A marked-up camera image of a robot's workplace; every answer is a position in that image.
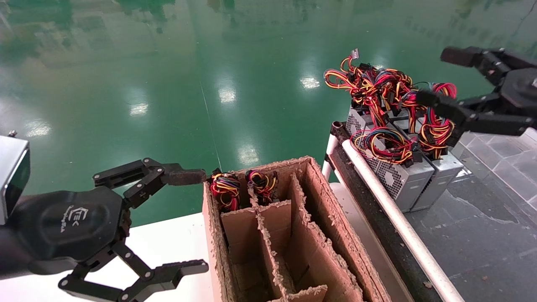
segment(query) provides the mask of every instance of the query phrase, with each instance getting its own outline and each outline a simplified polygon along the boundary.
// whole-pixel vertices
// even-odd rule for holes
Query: green epoxy floor
[[[303,155],[321,162],[349,97],[322,74],[351,49],[415,81],[490,91],[439,62],[448,45],[537,57],[534,0],[0,2],[0,132],[32,148],[26,194],[89,190],[95,172],[149,156],[208,172]],[[135,225],[201,210],[164,188]]]

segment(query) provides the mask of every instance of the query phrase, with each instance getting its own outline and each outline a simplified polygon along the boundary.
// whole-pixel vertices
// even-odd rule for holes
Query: silver power supply
[[[418,119],[420,123],[423,123],[423,120],[423,118]],[[451,154],[451,152],[442,155],[439,160],[435,161],[431,161],[426,157],[424,158],[430,162],[431,166],[434,168],[434,173],[425,186],[422,194],[419,196],[418,201],[416,201],[416,204],[412,207],[412,211],[431,207],[440,195],[444,193],[449,183],[464,167],[459,159]]]
[[[407,125],[407,121],[400,121],[401,126]],[[346,129],[350,134],[357,130],[371,129],[372,122],[370,116],[360,116],[356,109],[350,109],[347,118]],[[391,164],[372,158],[368,155],[364,159],[375,172],[384,188],[388,191],[395,203],[402,212],[409,212],[412,206],[416,203],[419,195],[429,182],[431,175],[434,172],[433,167],[427,160],[421,163],[414,163],[412,166],[405,168],[399,164]]]

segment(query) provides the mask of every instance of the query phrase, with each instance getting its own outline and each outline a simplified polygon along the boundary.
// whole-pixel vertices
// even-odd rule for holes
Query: robotic arm
[[[465,131],[522,135],[537,128],[537,62],[505,51],[477,47],[447,47],[440,59],[475,67],[492,85],[490,94],[455,100],[420,91],[416,101],[434,108],[436,114],[456,124],[446,142],[455,146]]]
[[[19,198],[30,175],[29,152],[27,141],[0,136],[1,168],[7,171],[0,175],[0,181],[4,181],[0,279],[72,270],[60,280],[59,288],[75,297],[142,302],[155,292],[175,289],[183,276],[208,271],[203,260],[151,269],[125,245],[131,208],[142,205],[166,184],[202,183],[206,179],[204,170],[185,170],[177,163],[160,164],[146,158],[95,174],[96,188],[91,191]],[[136,184],[123,197],[112,191],[132,182]],[[131,287],[122,290],[84,280],[89,272],[99,270],[116,256],[138,274]]]

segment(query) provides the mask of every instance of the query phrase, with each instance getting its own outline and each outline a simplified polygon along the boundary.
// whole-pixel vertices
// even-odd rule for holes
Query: wire bundle
[[[220,201],[221,211],[236,211],[239,209],[239,189],[241,182],[230,173],[217,173],[211,176],[211,193]]]
[[[256,170],[248,170],[245,173],[246,181],[253,187],[253,192],[257,195],[260,205],[267,205],[272,202],[272,190],[276,186],[277,175],[272,177],[260,173]]]
[[[352,135],[351,141],[355,147],[362,152],[369,150],[381,161],[401,164],[412,159],[415,151],[413,145],[419,143],[429,158],[439,159],[447,151],[445,143],[455,127],[453,122],[439,118],[432,108],[416,102],[418,88],[405,73],[363,63],[357,67],[352,64],[352,60],[350,55],[341,61],[340,70],[325,71],[324,80],[328,87],[347,90],[353,107],[361,106],[361,111],[371,116],[373,129]],[[456,97],[456,87],[451,83],[429,83],[429,89]],[[409,134],[417,133],[417,120],[425,117],[417,141],[408,140],[397,131],[387,128],[387,112],[391,110],[397,115],[403,108],[408,109]],[[379,150],[375,146],[375,139],[382,140],[387,149]]]
[[[328,69],[324,72],[324,81],[328,87],[349,91],[355,105],[365,106],[371,115],[375,127],[384,127],[383,116],[393,108],[402,107],[414,111],[418,104],[410,91],[417,91],[412,86],[412,78],[396,69],[376,68],[368,64],[354,66],[352,56],[346,57],[339,65],[340,70]],[[416,115],[412,120],[415,126]]]
[[[430,83],[434,92],[457,97],[457,88],[451,83]],[[419,134],[419,142],[422,150],[431,154],[433,160],[439,159],[447,150],[446,140],[451,136],[455,124],[445,118],[439,118],[434,114],[433,108],[427,108],[422,129]]]
[[[378,139],[382,139],[389,149],[378,149],[375,145],[375,140]],[[383,162],[402,164],[412,158],[413,142],[391,128],[378,127],[371,131],[354,133],[351,142],[358,151],[365,153],[369,150],[375,158]]]

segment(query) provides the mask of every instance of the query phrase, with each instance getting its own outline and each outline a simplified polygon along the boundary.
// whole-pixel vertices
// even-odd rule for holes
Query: cardboard box
[[[313,158],[254,169],[278,173],[280,202],[259,206],[242,170],[241,209],[219,213],[204,185],[215,301],[391,301]]]

